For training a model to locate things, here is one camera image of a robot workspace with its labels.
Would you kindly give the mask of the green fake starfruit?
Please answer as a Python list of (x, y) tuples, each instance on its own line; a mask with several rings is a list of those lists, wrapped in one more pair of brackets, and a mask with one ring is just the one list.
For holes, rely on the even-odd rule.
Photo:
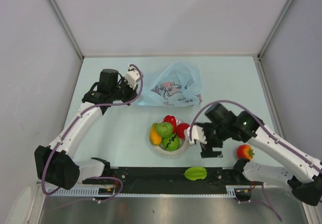
[(207, 170), (204, 167), (190, 167), (184, 172), (184, 177), (190, 181), (204, 180)]

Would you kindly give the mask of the white paper plate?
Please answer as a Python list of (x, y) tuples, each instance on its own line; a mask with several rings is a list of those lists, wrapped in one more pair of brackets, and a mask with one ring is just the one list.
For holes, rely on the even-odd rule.
[[(173, 132), (168, 137), (160, 136), (157, 131), (157, 126), (162, 124), (164, 120), (173, 127)], [(152, 149), (165, 158), (176, 158), (182, 155), (189, 147), (183, 136), (183, 130), (188, 126), (187, 123), (172, 115), (167, 115), (153, 123), (148, 134)]]

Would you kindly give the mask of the red fake tomato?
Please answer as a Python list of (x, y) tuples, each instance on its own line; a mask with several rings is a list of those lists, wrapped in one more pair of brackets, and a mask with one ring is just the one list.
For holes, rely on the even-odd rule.
[(240, 145), (237, 148), (236, 154), (238, 159), (248, 159), (250, 161), (255, 155), (253, 148), (248, 144)]

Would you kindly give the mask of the red fake apple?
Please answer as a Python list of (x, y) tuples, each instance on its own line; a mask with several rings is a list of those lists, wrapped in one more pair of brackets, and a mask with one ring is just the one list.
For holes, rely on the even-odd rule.
[(180, 123), (176, 127), (176, 135), (180, 139), (185, 139), (185, 131), (190, 127), (188, 123)]

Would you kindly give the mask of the green fake watermelon ball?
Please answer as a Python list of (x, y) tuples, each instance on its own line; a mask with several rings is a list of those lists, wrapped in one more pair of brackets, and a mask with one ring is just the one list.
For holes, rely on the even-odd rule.
[(162, 146), (166, 151), (176, 151), (180, 146), (180, 139), (176, 134), (172, 134), (170, 137), (162, 140)]

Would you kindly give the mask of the green fake custard apple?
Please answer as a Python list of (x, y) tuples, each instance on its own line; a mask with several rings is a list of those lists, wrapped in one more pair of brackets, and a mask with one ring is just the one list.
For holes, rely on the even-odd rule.
[(173, 125), (168, 122), (162, 122), (157, 125), (156, 130), (160, 137), (167, 138), (173, 134)]

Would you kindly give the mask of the red fake bell pepper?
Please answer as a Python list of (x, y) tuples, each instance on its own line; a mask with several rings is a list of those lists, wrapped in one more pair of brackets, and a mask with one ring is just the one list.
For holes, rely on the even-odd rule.
[(176, 132), (176, 129), (177, 129), (177, 121), (176, 121), (176, 118), (175, 116), (173, 115), (167, 115), (164, 117), (164, 122), (168, 122), (172, 125), (173, 127), (173, 132), (172, 133), (175, 133)]

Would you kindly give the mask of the yellow green fake mango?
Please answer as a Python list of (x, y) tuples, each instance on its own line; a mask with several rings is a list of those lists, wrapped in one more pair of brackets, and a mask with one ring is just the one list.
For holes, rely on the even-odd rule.
[(158, 134), (156, 127), (158, 126), (157, 123), (154, 123), (149, 132), (149, 140), (152, 145), (160, 145), (162, 142), (162, 137)]

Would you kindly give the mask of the light blue plastic bag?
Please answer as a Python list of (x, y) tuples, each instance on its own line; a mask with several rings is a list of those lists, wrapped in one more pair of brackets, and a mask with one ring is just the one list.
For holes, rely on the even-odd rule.
[(138, 106), (187, 107), (202, 103), (202, 81), (198, 68), (176, 62), (143, 77)]

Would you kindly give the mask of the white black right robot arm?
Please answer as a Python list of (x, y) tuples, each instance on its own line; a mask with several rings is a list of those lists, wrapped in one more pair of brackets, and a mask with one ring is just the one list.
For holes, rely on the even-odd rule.
[(218, 100), (203, 107), (201, 111), (209, 122), (192, 121), (186, 132), (190, 144), (200, 143), (201, 157), (213, 157), (213, 146), (222, 146), (227, 139), (254, 146), (281, 166), (260, 165), (254, 160), (241, 158), (232, 168), (235, 183), (267, 183), (290, 191), (303, 203), (317, 206), (321, 202), (321, 160), (294, 147), (241, 104), (232, 102), (242, 109), (239, 115), (234, 115), (223, 103)]

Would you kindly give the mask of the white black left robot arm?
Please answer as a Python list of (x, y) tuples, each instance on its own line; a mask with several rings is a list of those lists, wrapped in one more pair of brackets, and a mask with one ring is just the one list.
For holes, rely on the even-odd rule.
[(136, 101), (143, 90), (143, 74), (133, 64), (122, 76), (115, 69), (103, 69), (99, 80), (84, 94), (82, 103), (71, 122), (48, 145), (38, 146), (34, 152), (36, 171), (41, 181), (42, 191), (48, 192), (45, 184), (57, 189), (71, 189), (76, 183), (95, 178), (99, 183), (107, 183), (111, 178), (109, 163), (99, 158), (74, 161), (75, 153), (94, 124), (108, 108), (129, 106)]

